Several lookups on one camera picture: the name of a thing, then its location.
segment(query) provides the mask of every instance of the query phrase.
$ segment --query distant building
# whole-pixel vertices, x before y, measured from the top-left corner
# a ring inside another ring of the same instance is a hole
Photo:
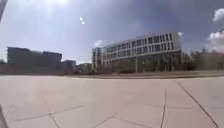
[[[31,51],[26,48],[8,47],[7,51],[8,64],[23,69],[56,69],[60,67],[62,58],[60,53]]]
[[[3,74],[6,72],[6,63],[4,60],[0,60],[0,74]]]
[[[92,72],[92,64],[90,63],[83,63],[78,65],[80,73],[90,73]]]
[[[92,50],[92,70],[98,72],[102,68],[102,53],[101,48]]]
[[[0,23],[8,0],[0,0]]]
[[[61,67],[63,70],[63,74],[74,74],[74,73],[78,72],[78,67],[76,65],[76,61],[74,61],[74,60],[62,61]]]
[[[137,37],[93,49],[93,69],[136,72],[170,71],[181,67],[181,45],[177,32]]]

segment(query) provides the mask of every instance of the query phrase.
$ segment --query cloud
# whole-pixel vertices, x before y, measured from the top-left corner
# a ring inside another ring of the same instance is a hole
[[[183,36],[184,33],[183,33],[183,32],[178,32],[178,35],[179,35],[179,36]]]
[[[100,47],[102,45],[102,40],[97,40],[95,43],[94,43],[94,47]]]
[[[206,48],[209,51],[224,52],[224,31],[211,33]]]
[[[224,8],[220,8],[215,10],[213,21],[219,21],[224,19]]]
[[[81,21],[81,23],[84,25],[85,22],[84,22],[84,19],[82,17],[79,17],[79,20]]]
[[[82,17],[79,17],[79,20],[80,20],[80,21],[83,21],[83,18],[82,18]]]

